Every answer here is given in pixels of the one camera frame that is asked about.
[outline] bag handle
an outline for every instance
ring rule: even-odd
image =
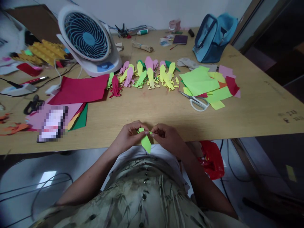
[[[207,32],[206,36],[204,37],[203,41],[201,42],[201,44],[200,44],[199,46],[197,46],[197,43],[198,43],[198,41],[199,41],[199,39],[200,39],[200,36],[202,35],[203,29],[204,29],[204,26],[202,26],[202,25],[205,25],[205,24],[207,23],[208,17],[213,18],[213,22],[211,23],[211,25],[210,25],[210,27],[209,27],[209,29],[208,29],[208,32]],[[201,26],[200,26],[200,28],[199,28],[199,31],[198,31],[198,33],[197,33],[197,35],[196,35],[196,38],[195,38],[194,44],[195,44],[195,47],[196,47],[196,48],[201,48],[201,47],[203,47],[204,42],[205,42],[207,36],[208,36],[209,33],[211,32],[211,29],[213,28],[213,26],[215,25],[216,22],[217,22],[217,19],[216,19],[215,17],[213,17],[211,14],[207,14],[207,15],[205,16],[205,18],[203,19],[203,22],[202,22],[202,24],[201,24]]]

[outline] white-handled scissors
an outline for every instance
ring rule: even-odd
[[[202,98],[202,97],[192,97],[192,96],[188,96],[187,94],[185,94],[181,91],[179,91],[179,92],[190,100],[190,104],[191,104],[191,106],[194,110],[201,112],[201,111],[205,111],[208,108],[209,103],[204,98]],[[195,104],[196,106],[198,106],[202,109],[197,109],[196,107],[194,107],[193,104]]]

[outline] patterned dress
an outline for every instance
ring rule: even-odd
[[[118,167],[103,192],[79,206],[44,211],[31,226],[74,227],[247,227],[227,215],[199,209],[163,160],[144,156]]]

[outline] hand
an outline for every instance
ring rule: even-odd
[[[167,151],[182,159],[190,149],[183,141],[174,127],[163,123],[157,124],[152,130],[151,136]]]
[[[144,131],[137,133],[139,128],[144,128]],[[139,120],[126,124],[123,126],[109,149],[111,148],[114,153],[120,155],[121,153],[130,149],[132,146],[136,145],[147,134],[149,134],[148,127]]]

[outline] red plastic bag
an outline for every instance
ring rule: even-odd
[[[211,180],[216,180],[225,175],[224,163],[221,152],[216,143],[200,141],[204,157],[197,158],[203,165],[205,172]]]

